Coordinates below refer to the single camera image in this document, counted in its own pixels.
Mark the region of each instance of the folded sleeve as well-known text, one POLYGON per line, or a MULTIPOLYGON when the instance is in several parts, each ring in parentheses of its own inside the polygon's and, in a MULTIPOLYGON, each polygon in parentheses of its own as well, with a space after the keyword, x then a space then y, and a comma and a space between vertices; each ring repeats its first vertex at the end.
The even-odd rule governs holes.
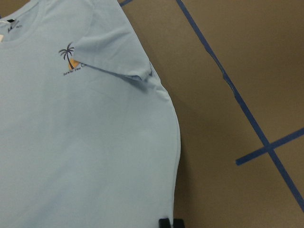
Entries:
POLYGON ((76 61, 143 81, 151 75, 150 61, 116 0, 92 0, 92 20, 74 43, 76 61))

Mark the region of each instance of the neckline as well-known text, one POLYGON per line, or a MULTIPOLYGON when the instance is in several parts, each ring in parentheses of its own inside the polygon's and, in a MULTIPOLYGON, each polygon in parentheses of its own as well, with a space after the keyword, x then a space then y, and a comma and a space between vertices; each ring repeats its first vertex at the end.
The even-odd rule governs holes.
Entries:
POLYGON ((33 7, 38 6, 37 15, 30 25, 29 29, 22 34, 22 36, 18 37, 15 40, 7 41, 7 42, 0 42, 0 50, 7 49, 7 48, 14 48, 19 46, 23 41, 25 41, 33 32, 37 29, 42 16, 44 15, 44 8, 45 8, 45 1, 44 0, 31 0, 30 2, 26 3, 23 7, 19 10, 13 12, 12 14, 1 18, 1 20, 9 20, 19 17, 20 15, 26 13, 27 11, 31 10, 33 7))

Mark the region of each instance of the fabric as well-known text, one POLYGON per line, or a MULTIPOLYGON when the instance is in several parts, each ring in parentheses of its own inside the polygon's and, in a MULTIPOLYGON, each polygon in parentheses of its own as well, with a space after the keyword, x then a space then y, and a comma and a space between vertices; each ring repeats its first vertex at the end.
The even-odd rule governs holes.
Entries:
POLYGON ((167 91, 116 0, 0 23, 0 226, 157 228, 180 157, 167 91))

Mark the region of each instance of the palm tree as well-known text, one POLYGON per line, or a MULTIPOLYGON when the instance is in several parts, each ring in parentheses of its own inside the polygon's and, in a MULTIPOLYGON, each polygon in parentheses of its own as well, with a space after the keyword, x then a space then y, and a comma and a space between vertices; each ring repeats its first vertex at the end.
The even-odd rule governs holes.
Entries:
POLYGON ((68 63, 69 63, 69 65, 70 65, 71 69, 74 69, 74 67, 73 67, 73 65, 72 65, 72 63, 71 63, 71 61, 70 61, 70 58, 68 57, 68 55, 69 55, 69 54, 72 55, 72 52, 74 51, 74 50, 73 50, 74 47, 70 47, 71 44, 72 44, 72 43, 69 43, 68 46, 67 46, 67 48, 66 48, 66 49, 60 50, 59 53, 61 52, 61 56, 64 55, 64 56, 63 56, 63 59, 64 59, 64 60, 65 60, 66 57, 67 57, 67 60, 68 60, 68 63))

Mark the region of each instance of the black object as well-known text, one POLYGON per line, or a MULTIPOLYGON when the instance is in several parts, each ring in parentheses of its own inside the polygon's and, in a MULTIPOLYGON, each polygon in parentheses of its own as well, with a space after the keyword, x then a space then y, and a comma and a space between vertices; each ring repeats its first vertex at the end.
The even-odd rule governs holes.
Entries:
MULTIPOLYGON (((171 228, 170 220, 168 218, 163 218, 159 220, 160 228, 171 228)), ((182 219, 173 220, 173 228, 185 228, 184 221, 182 219)))

